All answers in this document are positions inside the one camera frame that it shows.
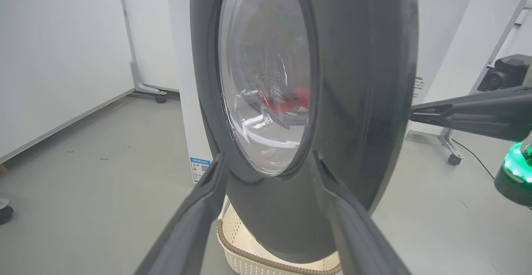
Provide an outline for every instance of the caster wheel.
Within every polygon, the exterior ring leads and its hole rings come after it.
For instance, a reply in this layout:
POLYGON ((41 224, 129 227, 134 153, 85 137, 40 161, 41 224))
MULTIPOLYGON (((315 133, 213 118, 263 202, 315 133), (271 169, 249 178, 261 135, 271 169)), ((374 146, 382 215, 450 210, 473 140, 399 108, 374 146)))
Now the caster wheel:
POLYGON ((6 224, 13 215, 13 208, 9 205, 0 210, 0 225, 6 224))
POLYGON ((158 103, 166 103, 166 97, 164 95, 156 95, 155 101, 158 103))
POLYGON ((462 161, 462 159, 457 157, 457 156, 455 156, 455 155, 450 155, 449 159, 447 159, 447 162, 449 162, 449 164, 451 164, 453 166, 456 166, 456 165, 460 164, 461 161, 462 161))

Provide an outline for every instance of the transparent glass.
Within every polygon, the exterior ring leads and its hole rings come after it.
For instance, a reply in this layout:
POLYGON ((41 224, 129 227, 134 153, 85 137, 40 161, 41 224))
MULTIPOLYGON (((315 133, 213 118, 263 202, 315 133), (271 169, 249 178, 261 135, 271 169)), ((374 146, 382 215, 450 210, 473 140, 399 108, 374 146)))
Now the transparent glass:
POLYGON ((236 145, 266 176, 293 160, 308 124, 310 55, 298 0, 224 0, 219 59, 236 145))

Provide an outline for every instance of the washing machine door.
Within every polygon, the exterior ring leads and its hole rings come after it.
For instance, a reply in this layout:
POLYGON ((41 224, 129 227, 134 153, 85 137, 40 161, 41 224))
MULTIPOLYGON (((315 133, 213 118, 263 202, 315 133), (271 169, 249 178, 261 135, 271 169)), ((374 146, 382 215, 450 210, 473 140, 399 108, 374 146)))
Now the washing machine door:
POLYGON ((294 263, 336 248, 314 167, 368 210, 393 171, 409 115, 416 0, 190 0, 199 101, 227 195, 268 251, 294 263))

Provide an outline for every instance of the laundry basket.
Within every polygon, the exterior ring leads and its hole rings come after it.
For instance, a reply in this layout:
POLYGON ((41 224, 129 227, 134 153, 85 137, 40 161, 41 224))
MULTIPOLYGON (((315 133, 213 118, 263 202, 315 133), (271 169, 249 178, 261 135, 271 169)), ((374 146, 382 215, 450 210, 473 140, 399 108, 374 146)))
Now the laundry basket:
POLYGON ((307 264, 294 264, 273 256, 249 233, 230 204, 220 217, 218 241, 224 247, 231 269, 240 275, 333 275, 342 269, 338 252, 307 264))

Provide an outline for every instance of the green glowing ring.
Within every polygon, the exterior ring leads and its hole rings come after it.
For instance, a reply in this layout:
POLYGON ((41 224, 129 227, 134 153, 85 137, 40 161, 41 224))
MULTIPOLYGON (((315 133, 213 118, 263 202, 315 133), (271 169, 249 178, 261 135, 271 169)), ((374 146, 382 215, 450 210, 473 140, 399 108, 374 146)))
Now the green glowing ring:
POLYGON ((525 182, 532 182, 532 166, 528 165, 521 153, 521 145, 522 143, 517 143, 511 146, 504 158, 504 167, 525 182))

